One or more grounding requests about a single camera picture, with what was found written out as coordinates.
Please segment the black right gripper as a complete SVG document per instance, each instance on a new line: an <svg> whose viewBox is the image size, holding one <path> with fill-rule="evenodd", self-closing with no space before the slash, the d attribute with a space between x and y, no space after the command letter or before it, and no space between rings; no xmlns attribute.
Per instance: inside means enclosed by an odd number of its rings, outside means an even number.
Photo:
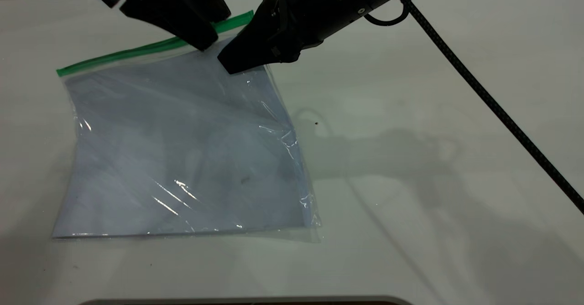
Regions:
<svg viewBox="0 0 584 305"><path fill-rule="evenodd" d="M285 0L309 47L350 25L388 0ZM272 63L298 60L302 40L295 33L277 31L279 0L263 0L255 14L218 55L230 74Z"/></svg>

